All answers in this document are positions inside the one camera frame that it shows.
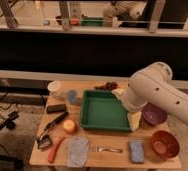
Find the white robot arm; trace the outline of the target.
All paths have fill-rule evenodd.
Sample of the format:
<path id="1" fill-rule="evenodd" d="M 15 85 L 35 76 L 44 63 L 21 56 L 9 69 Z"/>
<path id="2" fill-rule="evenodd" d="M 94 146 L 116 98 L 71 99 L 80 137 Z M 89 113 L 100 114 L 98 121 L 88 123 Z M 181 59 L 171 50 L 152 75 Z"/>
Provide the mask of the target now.
<path id="1" fill-rule="evenodd" d="M 152 63 L 130 76 L 129 86 L 121 93 L 120 101 L 131 113 L 141 110 L 149 102 L 188 126 L 188 94 L 170 84 L 172 76 L 166 63 Z"/>

